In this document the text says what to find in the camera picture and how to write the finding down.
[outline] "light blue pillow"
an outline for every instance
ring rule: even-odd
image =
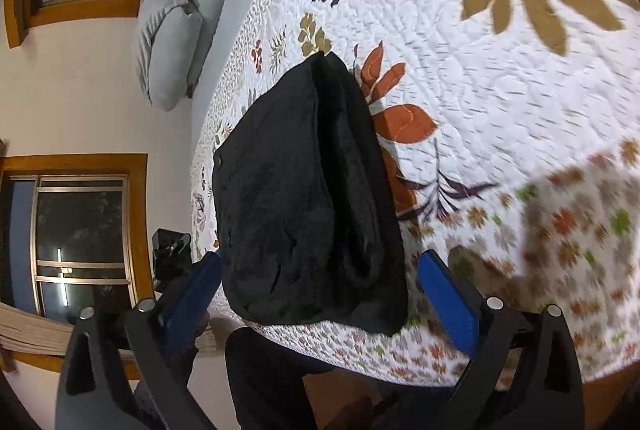
[[[172,9],[156,32],[149,63],[151,105],[170,111],[187,94],[187,74],[196,51],[202,16]]]
[[[218,22],[220,21],[222,6],[224,5],[225,0],[191,0],[191,2],[195,5],[202,16],[200,37],[198,38],[198,45],[196,46],[196,50],[193,54],[193,61],[187,76],[188,84],[195,87],[198,83],[198,78],[200,78],[204,61],[207,58],[209,49],[211,48],[213,35],[218,28]]]
[[[190,0],[144,0],[140,6],[133,43],[133,57],[140,88],[149,99],[149,63],[152,47],[162,21],[172,9],[177,7],[189,8],[193,5]]]

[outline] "floral bedspread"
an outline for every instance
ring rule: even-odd
[[[286,70],[333,51],[378,132],[408,322],[393,337],[331,322],[252,326],[382,380],[453,384],[465,356],[416,283],[416,258],[433,248],[484,294],[532,311],[560,305],[585,381],[623,368],[640,356],[638,10],[637,0],[254,0],[194,156],[194,254],[218,246],[212,153]],[[214,307],[236,317],[222,291]]]

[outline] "black object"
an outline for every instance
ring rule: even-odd
[[[580,368],[560,307],[548,305],[540,314],[523,313],[497,297],[485,299],[471,282],[453,275],[432,250],[420,257],[417,273],[430,298],[434,284],[434,293],[446,297],[434,275],[447,280],[479,322],[473,357],[429,428],[584,428]],[[445,304],[434,302],[434,307],[447,332],[460,332],[459,309],[452,315]],[[511,349],[522,349],[522,353],[513,383],[502,395],[494,388]]]
[[[146,430],[140,421],[114,333],[123,328],[156,412],[168,430],[215,430],[169,363],[189,345],[220,285],[222,265],[207,253],[191,273],[172,282],[156,302],[140,301],[110,324],[92,307],[81,312],[60,375],[56,403],[58,430],[118,428]]]
[[[409,393],[399,396],[395,403],[385,406],[385,412],[375,428],[582,430],[584,407],[580,371],[560,309],[556,305],[549,305],[542,314],[514,311],[496,297],[483,299],[470,283],[463,285],[461,279],[453,277],[435,252],[428,252],[422,260],[425,258],[441,268],[442,274],[451,279],[462,301],[478,313],[479,345],[452,390],[412,388]],[[124,329],[138,362],[142,381],[148,386],[150,397],[167,430],[214,430],[185,385],[175,380],[167,362],[171,355],[175,356],[184,348],[179,344],[171,347],[168,342],[173,337],[184,340],[185,334],[193,333],[194,320],[202,315],[202,306],[209,303],[218,288],[221,269],[217,255],[207,253],[201,262],[194,265],[188,278],[181,283],[172,283],[158,304],[151,300],[142,301],[126,314]],[[136,416],[137,407],[110,334],[110,328],[99,314],[78,321],[60,377],[56,406],[57,430],[106,430],[114,426],[119,430],[148,428]],[[240,336],[232,334],[231,342]],[[287,403],[292,402],[290,396],[299,397],[303,392],[302,375],[307,369],[314,374],[331,368],[330,365],[316,363],[316,360],[266,342],[261,336],[255,335],[251,339],[255,338],[260,338],[264,349],[271,349],[276,362],[282,362],[283,367],[293,367],[286,374],[279,374],[271,383],[272,397],[283,392],[285,394],[283,399],[287,402],[284,405],[272,400],[274,407],[280,406],[281,410],[286,410]],[[513,384],[505,394],[497,393],[494,391],[495,383],[508,350],[513,348],[523,349]],[[268,365],[266,356],[259,370],[257,365],[250,368],[241,366],[242,356],[238,356],[238,352],[242,354],[242,347],[229,356],[230,384],[232,392],[240,392],[239,397],[246,397],[256,387],[254,385],[247,390],[247,381],[251,383],[251,368],[256,368],[262,376],[271,376],[274,372],[270,371],[271,365]],[[266,353],[254,354],[251,360],[256,356],[262,358]],[[271,402],[262,401],[254,408],[257,414],[270,414],[271,419],[267,421],[270,424],[279,416],[272,410],[274,407],[270,409],[265,405]],[[437,410],[436,401],[442,403]],[[240,410],[251,412],[250,404],[240,405]],[[430,407],[429,413],[425,412],[426,407]],[[304,407],[300,410],[300,413],[305,412]],[[249,425],[248,428],[260,428],[260,421],[255,416],[242,417],[245,418],[243,424]],[[286,414],[282,417],[280,421],[284,426],[274,428],[289,428],[286,424],[292,422]],[[270,428],[264,422],[262,425],[263,428]]]
[[[158,229],[152,236],[154,289],[164,293],[169,282],[191,270],[191,235]]]
[[[259,97],[213,157],[225,295],[263,325],[407,317],[404,249],[374,125],[334,54]]]
[[[250,328],[229,335],[225,363],[242,430],[318,430],[302,378],[335,366],[287,349]]]

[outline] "white quilt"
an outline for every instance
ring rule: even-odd
[[[212,152],[257,96],[318,50],[353,66],[401,219],[410,316],[388,338],[323,322],[252,326],[396,383],[466,364],[415,279],[427,248],[482,293],[561,306],[583,379],[640,357],[637,0],[254,0],[193,161],[198,257],[218,246]],[[214,299],[235,317],[222,291]],[[502,385],[513,375],[503,374]]]

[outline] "curtain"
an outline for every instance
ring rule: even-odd
[[[74,328],[0,303],[0,345],[6,350],[64,356]]]

